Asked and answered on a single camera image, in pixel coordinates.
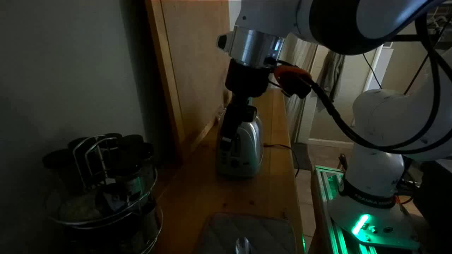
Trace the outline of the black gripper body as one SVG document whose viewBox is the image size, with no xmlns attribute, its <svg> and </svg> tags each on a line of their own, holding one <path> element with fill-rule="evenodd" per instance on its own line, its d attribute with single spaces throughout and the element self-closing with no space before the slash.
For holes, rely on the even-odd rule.
<svg viewBox="0 0 452 254">
<path fill-rule="evenodd" d="M 227 76 L 227 88 L 235 95 L 245 98 L 259 98 L 269 86 L 270 71 L 266 68 L 252 68 L 232 59 Z"/>
</svg>

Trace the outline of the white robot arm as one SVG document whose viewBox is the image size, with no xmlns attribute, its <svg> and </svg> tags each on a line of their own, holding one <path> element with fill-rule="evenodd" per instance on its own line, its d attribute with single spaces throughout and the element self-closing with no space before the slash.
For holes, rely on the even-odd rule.
<svg viewBox="0 0 452 254">
<path fill-rule="evenodd" d="M 440 55 L 429 34 L 427 13 L 444 0 L 242 0 L 235 28 L 218 47 L 231 57 L 227 88 L 232 103 L 220 136 L 228 153 L 239 126 L 252 120 L 252 98 L 262 96 L 270 78 L 283 92 L 304 98 L 314 92 L 342 133 L 354 141 L 341 201 L 350 206 L 390 209 L 403 174 L 403 160 L 439 160 L 451 153 L 451 61 Z M 430 58 L 430 82 L 416 93 L 368 90 L 354 103 L 348 124 L 310 74 L 279 61 L 290 35 L 341 55 L 369 52 L 416 26 Z"/>
</svg>

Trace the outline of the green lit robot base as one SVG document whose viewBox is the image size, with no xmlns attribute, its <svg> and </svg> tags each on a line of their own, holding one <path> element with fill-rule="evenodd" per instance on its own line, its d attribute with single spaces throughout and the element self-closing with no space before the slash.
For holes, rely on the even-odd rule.
<svg viewBox="0 0 452 254">
<path fill-rule="evenodd" d="M 410 215 L 396 203 L 376 209 L 340 195 L 344 172 L 317 165 L 313 178 L 316 219 L 327 253 L 420 254 L 422 243 Z"/>
</svg>

